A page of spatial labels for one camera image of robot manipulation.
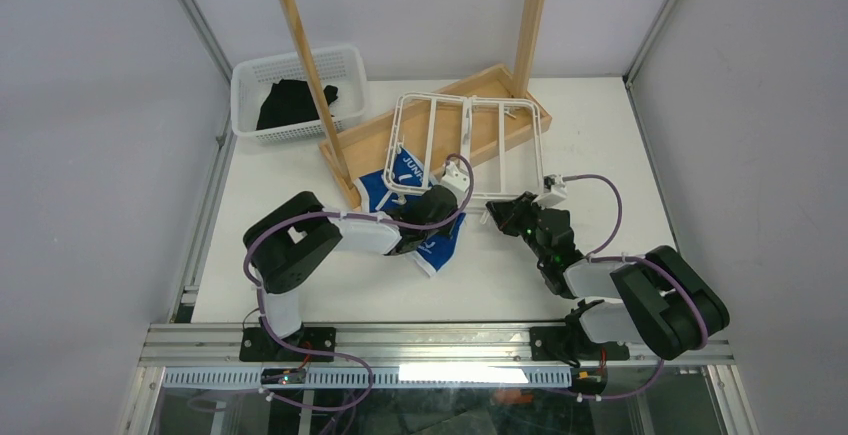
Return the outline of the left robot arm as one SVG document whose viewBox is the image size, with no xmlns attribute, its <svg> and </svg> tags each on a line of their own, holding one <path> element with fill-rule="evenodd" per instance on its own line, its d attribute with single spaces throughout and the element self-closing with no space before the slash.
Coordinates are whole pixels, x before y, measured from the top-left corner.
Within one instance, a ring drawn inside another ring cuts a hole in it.
<svg viewBox="0 0 848 435">
<path fill-rule="evenodd" d="M 244 269 L 258 291 L 260 320 L 242 332 L 240 361 L 333 361 L 336 331 L 304 325 L 301 286 L 335 251 L 447 257 L 463 207 L 463 198 L 441 185 L 363 213 L 332 211 L 311 191 L 292 197 L 243 236 Z"/>
</svg>

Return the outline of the blue boxer underwear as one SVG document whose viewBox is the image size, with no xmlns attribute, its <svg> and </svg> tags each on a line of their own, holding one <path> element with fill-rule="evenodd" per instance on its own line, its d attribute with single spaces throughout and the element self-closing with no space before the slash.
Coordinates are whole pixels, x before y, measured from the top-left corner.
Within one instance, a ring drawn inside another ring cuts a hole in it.
<svg viewBox="0 0 848 435">
<path fill-rule="evenodd" d="M 401 186 L 423 188 L 422 195 L 404 195 L 391 191 L 381 170 L 359 177 L 354 186 L 366 212 L 383 212 L 393 220 L 415 226 L 431 226 L 447 218 L 450 223 L 436 229 L 402 227 L 401 241 L 392 255 L 403 255 L 429 276 L 435 276 L 453 257 L 458 233 L 465 215 L 460 213 L 462 196 L 439 185 L 434 177 L 424 177 L 423 163 L 404 148 L 396 152 L 390 171 L 391 180 Z"/>
</svg>

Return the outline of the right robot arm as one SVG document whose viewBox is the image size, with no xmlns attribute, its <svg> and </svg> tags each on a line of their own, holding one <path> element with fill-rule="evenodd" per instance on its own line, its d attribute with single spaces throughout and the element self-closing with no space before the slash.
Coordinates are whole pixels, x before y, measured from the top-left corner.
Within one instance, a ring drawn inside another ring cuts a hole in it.
<svg viewBox="0 0 848 435">
<path fill-rule="evenodd" d="M 575 359 L 588 360 L 603 344 L 624 342 L 644 344 L 671 361 L 703 348 L 730 323 L 723 300 L 670 246 L 642 256 L 585 255 L 576 247 L 567 210 L 544 207 L 529 193 L 489 202 L 486 209 L 502 234 L 530 248 L 548 289 L 577 301 L 564 334 Z"/>
</svg>

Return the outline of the white plastic clip hanger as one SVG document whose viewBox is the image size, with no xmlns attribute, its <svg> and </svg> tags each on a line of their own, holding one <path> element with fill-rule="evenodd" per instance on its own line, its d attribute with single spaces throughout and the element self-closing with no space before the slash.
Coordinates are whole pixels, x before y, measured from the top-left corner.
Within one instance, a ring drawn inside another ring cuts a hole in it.
<svg viewBox="0 0 848 435">
<path fill-rule="evenodd" d="M 552 118 L 534 99 L 407 92 L 396 103 L 382 180 L 401 198 L 420 196 L 457 169 L 476 176 L 471 206 L 543 188 L 542 135 Z"/>
</svg>

